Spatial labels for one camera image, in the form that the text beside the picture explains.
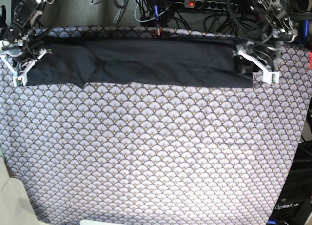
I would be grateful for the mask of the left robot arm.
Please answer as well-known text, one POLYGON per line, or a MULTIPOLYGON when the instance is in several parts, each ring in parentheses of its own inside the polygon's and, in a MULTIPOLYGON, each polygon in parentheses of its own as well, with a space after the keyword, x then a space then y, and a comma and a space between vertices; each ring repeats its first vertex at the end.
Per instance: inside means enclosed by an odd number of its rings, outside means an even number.
POLYGON ((255 13, 258 22, 252 28, 242 25, 234 15, 231 0, 226 0, 227 11, 247 39, 236 45, 234 56, 250 62, 262 71, 262 81, 267 84, 279 83, 277 71, 281 58, 281 47, 294 42, 298 35, 288 13, 280 0, 246 0, 255 13))

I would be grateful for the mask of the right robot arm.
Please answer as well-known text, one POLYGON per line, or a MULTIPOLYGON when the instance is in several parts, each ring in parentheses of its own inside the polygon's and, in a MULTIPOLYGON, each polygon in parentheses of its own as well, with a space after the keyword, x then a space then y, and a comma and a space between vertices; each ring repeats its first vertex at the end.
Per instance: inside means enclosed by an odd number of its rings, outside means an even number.
POLYGON ((41 48, 43 39, 51 31, 49 26, 40 34, 35 33, 46 4, 56 0, 23 0, 17 5, 13 19, 0 35, 0 58, 12 72, 14 87, 26 86, 28 72, 47 55, 51 49, 41 48))

